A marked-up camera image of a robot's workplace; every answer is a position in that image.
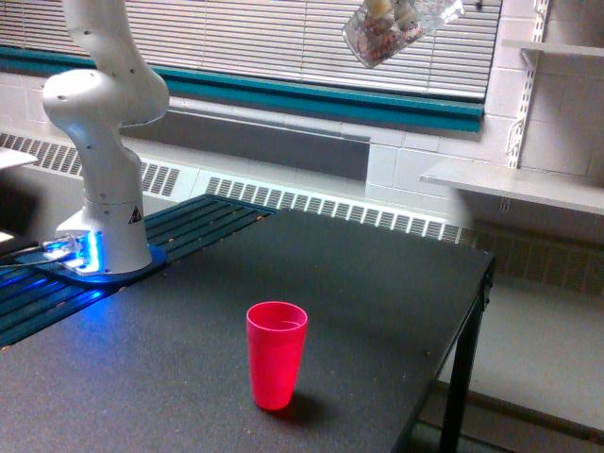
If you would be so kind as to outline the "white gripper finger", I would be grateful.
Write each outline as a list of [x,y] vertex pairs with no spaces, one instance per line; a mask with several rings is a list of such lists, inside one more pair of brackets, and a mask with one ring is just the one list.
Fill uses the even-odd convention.
[[416,17],[414,0],[394,0],[394,18],[398,22],[415,22]]
[[390,0],[368,0],[367,14],[369,16],[384,16],[392,11]]

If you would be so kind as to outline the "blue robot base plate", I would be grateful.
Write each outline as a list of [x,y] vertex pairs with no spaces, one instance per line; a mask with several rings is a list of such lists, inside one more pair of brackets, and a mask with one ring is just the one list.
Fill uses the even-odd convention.
[[134,282],[140,281],[145,277],[153,275],[157,271],[163,269],[167,265],[167,255],[159,247],[153,244],[148,244],[148,249],[151,255],[151,263],[137,271],[132,271],[122,274],[114,273],[80,273],[79,268],[65,266],[64,262],[69,260],[79,260],[80,252],[70,254],[66,259],[61,259],[58,262],[34,265],[33,269],[42,272],[43,274],[57,278],[61,281],[76,284],[84,287],[121,287],[127,286]]

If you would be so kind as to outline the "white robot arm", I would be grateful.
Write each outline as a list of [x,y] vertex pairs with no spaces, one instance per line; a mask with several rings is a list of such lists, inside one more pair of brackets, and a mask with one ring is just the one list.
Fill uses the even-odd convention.
[[45,256],[84,277],[124,276],[157,261],[143,221],[142,162],[120,131],[161,119],[169,107],[164,80],[133,41],[122,1],[66,1],[73,41],[88,51],[92,69],[51,76],[43,107],[72,140],[81,159],[84,204],[57,229],[67,244]]

